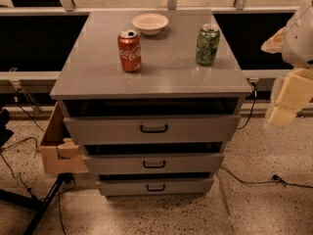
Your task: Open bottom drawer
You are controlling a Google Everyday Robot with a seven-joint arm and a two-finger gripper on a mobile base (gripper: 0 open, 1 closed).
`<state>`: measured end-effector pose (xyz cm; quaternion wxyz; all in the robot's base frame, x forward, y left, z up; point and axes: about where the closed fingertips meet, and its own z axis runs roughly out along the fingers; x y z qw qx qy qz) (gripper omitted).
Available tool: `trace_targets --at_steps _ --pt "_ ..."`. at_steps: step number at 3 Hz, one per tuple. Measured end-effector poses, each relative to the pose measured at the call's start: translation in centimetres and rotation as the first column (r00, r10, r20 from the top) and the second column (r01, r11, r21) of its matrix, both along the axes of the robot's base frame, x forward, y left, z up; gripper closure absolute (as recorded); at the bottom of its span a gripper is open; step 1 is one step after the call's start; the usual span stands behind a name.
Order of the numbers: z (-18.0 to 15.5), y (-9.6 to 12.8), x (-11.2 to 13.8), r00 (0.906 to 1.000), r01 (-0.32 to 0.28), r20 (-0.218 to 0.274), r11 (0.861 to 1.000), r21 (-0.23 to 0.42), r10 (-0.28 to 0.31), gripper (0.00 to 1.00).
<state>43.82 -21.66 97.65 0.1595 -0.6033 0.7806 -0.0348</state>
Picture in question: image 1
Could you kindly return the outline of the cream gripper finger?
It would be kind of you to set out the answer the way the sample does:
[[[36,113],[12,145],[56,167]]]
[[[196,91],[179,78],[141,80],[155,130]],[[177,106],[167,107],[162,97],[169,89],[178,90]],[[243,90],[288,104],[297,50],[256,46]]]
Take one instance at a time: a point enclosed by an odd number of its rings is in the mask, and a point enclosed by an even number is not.
[[[284,128],[291,124],[296,114],[286,109],[275,107],[268,119],[268,122],[276,127]]]

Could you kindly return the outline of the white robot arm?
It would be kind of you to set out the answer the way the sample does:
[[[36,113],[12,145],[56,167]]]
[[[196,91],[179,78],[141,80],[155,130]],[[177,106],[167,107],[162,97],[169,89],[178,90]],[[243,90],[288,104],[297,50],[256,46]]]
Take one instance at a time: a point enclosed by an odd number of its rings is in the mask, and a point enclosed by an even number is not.
[[[284,129],[313,99],[313,0],[306,0],[261,50],[281,53],[283,61],[292,65],[287,75],[274,81],[264,123],[268,130]]]

